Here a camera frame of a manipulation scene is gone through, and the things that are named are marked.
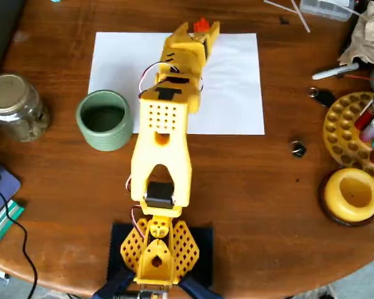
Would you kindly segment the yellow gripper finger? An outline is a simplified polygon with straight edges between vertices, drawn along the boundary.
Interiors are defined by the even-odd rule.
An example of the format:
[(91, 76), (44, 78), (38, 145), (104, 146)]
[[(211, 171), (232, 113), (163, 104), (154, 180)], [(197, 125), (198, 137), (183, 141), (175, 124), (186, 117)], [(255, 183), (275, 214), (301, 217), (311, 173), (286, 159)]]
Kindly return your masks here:
[(190, 34), (188, 33), (189, 23), (184, 22), (180, 25), (173, 33), (174, 43), (184, 43), (190, 40)]
[(209, 59), (209, 56), (212, 53), (213, 45), (219, 36), (219, 32), (220, 32), (219, 21), (213, 22), (211, 27), (205, 32), (204, 41), (203, 41), (205, 59)]

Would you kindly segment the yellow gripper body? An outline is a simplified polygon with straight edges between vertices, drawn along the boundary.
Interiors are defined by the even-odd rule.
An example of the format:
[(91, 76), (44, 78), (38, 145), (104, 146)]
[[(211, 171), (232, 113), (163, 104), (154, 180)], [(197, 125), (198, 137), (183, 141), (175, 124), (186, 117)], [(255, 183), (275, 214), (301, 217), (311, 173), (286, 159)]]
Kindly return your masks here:
[(170, 35), (165, 39), (161, 61), (177, 67), (203, 68), (207, 61), (207, 41), (209, 34), (199, 32)]

